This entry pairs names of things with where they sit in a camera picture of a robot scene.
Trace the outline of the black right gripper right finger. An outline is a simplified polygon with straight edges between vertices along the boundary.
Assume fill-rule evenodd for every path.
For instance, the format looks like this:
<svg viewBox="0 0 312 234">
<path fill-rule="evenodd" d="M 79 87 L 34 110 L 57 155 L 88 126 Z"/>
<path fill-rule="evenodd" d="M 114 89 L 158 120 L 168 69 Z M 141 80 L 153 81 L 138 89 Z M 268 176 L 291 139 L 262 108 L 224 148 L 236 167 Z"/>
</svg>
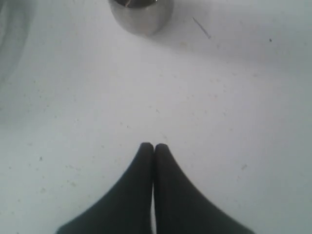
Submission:
<svg viewBox="0 0 312 234">
<path fill-rule="evenodd" d="M 154 201 L 158 234 L 251 234 L 187 178 L 166 144 L 155 147 Z"/>
</svg>

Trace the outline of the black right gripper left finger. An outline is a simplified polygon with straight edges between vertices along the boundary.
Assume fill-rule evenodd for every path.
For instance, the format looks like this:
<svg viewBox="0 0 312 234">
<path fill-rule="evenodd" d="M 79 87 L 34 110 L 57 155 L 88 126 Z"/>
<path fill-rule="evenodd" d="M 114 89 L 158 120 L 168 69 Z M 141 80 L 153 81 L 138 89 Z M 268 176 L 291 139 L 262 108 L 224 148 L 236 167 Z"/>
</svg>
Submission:
<svg viewBox="0 0 312 234">
<path fill-rule="evenodd" d="M 154 147 L 142 143 L 117 183 L 58 234 L 150 234 Z"/>
</svg>

